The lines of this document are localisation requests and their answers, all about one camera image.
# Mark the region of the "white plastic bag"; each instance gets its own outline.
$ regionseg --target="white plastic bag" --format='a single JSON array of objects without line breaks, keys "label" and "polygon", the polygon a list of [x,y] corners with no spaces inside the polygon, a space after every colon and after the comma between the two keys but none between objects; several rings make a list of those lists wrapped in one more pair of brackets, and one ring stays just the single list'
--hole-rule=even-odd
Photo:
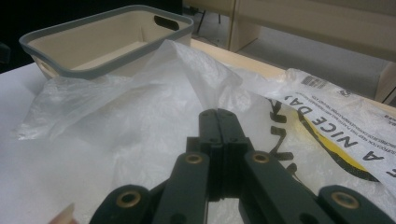
[{"label": "white plastic bag", "polygon": [[[90,148],[98,147],[98,153],[109,160],[101,169],[113,171],[108,176],[112,189],[125,184],[152,189],[169,177],[177,155],[185,151],[186,138],[198,136],[198,114],[208,108],[223,108],[236,114],[256,150],[277,153],[285,168],[315,193],[327,185],[343,185],[362,193],[396,219],[391,187],[346,172],[304,126],[305,120],[312,118],[299,118],[292,107],[276,102],[290,105],[289,98],[283,100],[289,96],[285,90],[294,92],[291,87],[298,87],[294,81],[301,82],[304,77],[306,74],[290,70],[277,80],[266,80],[242,69],[230,69],[198,50],[165,41],[145,69],[133,77],[109,75],[95,81],[56,77],[49,81],[18,134],[23,139],[50,139],[52,146],[59,139],[78,139]],[[366,109],[362,107],[361,113],[368,119],[379,113]],[[90,178],[84,183],[68,178],[76,186],[92,188]],[[83,202],[76,202],[76,219],[83,223],[106,195],[88,193],[85,197],[91,197],[84,205],[91,210],[78,210],[78,203]],[[66,198],[59,198],[59,203],[63,200]],[[208,222],[242,222],[236,203],[211,203]]]},{"label": "white plastic bag", "polygon": [[[262,88],[252,89],[249,82]],[[247,78],[245,85],[299,111],[300,122],[343,169],[361,179],[378,179],[396,196],[396,122],[391,114],[294,69],[275,80]]]}]

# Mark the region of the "table surface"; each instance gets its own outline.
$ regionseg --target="table surface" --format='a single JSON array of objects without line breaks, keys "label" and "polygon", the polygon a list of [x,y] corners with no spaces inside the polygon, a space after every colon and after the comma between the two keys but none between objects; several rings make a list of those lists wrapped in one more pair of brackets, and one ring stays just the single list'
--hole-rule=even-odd
[{"label": "table surface", "polygon": [[[191,46],[206,52],[222,63],[246,68],[265,77],[275,77],[284,72],[284,70],[272,65],[261,63],[196,40],[191,41]],[[19,197],[34,197],[41,201],[43,201],[43,197],[46,197],[42,193],[40,194],[40,191],[25,188],[26,183],[35,183],[37,181],[36,176],[29,175],[29,172],[25,173],[21,170],[21,166],[26,168],[31,165],[29,163],[32,159],[32,152],[29,150],[21,150],[22,147],[23,149],[29,147],[26,146],[28,143],[11,140],[9,137],[12,130],[22,123],[29,110],[30,104],[41,92],[46,81],[47,79],[35,63],[0,74],[0,178],[3,180],[14,179],[14,181],[0,181],[1,195],[3,196],[15,195],[16,192],[18,192]],[[396,115],[396,108],[381,105],[376,102],[373,103],[387,110],[390,114]],[[42,153],[50,154],[50,149],[45,150],[47,151]],[[18,217],[17,219],[20,220],[29,218],[30,215],[27,213],[24,214],[19,208],[7,208],[7,205],[4,204],[7,200],[11,199],[6,199],[5,201],[2,199],[3,203],[0,203],[0,222],[13,223],[15,222],[15,217]],[[37,208],[31,208],[30,212],[35,214],[36,209]],[[42,216],[38,217],[38,219],[41,220],[50,220],[53,214],[55,214],[54,211],[50,211],[49,214],[37,213],[38,216]]]}]

